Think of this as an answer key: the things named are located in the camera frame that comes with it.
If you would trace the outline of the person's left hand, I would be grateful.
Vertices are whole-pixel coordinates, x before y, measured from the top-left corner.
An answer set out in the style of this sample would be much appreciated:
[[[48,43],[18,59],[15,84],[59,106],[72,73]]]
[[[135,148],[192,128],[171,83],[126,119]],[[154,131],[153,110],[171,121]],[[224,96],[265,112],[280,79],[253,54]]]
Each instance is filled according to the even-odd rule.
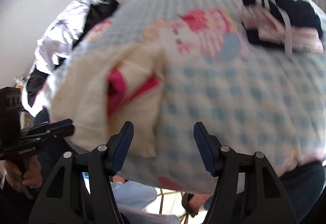
[[[6,181],[18,193],[26,191],[27,187],[38,189],[43,183],[41,165],[36,155],[24,159],[23,164],[24,173],[13,162],[4,161],[4,168],[7,172]]]

